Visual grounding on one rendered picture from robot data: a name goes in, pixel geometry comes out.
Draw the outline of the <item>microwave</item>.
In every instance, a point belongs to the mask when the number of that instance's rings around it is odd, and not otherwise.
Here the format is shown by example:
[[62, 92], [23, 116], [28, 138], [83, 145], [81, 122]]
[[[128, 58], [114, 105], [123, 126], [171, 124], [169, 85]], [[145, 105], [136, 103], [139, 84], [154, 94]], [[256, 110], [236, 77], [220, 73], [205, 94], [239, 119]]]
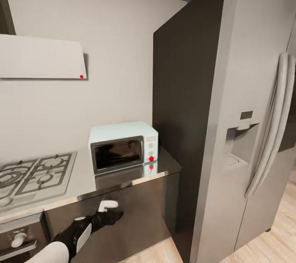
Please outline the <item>microwave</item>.
[[158, 132], [146, 121], [93, 126], [88, 147], [97, 175], [157, 160]]

